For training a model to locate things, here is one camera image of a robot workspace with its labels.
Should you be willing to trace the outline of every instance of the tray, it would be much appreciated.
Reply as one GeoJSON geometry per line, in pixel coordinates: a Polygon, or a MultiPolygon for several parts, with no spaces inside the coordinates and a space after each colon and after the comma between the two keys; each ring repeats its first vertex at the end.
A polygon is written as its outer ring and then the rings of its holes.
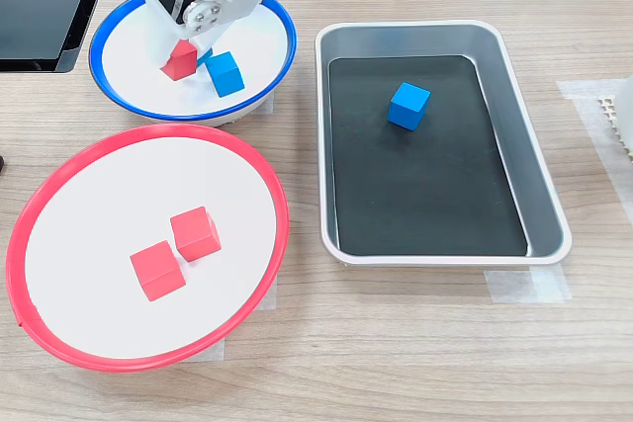
{"type": "Polygon", "coordinates": [[[571,232],[500,35],[479,22],[343,24],[316,40],[321,237],[348,265],[543,265],[571,232]],[[387,122],[431,91],[411,132],[387,122]]]}

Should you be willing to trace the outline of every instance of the wooden table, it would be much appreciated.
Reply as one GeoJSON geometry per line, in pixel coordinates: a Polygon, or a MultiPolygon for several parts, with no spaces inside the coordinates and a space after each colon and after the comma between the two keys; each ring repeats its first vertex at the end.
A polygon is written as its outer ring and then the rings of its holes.
{"type": "MultiPolygon", "coordinates": [[[[87,66],[90,37],[122,1],[99,1],[72,73],[0,76],[2,255],[27,199],[62,161],[146,124],[106,99],[87,66]]],[[[2,289],[0,420],[633,420],[633,229],[556,85],[633,72],[633,0],[281,2],[299,51],[275,113],[225,127],[268,157],[288,194],[278,308],[237,328],[223,363],[107,375],[42,350],[2,289]],[[571,222],[565,303],[492,303],[482,269],[347,270],[319,242],[315,35],[342,21],[464,18],[504,35],[571,222]]]]}

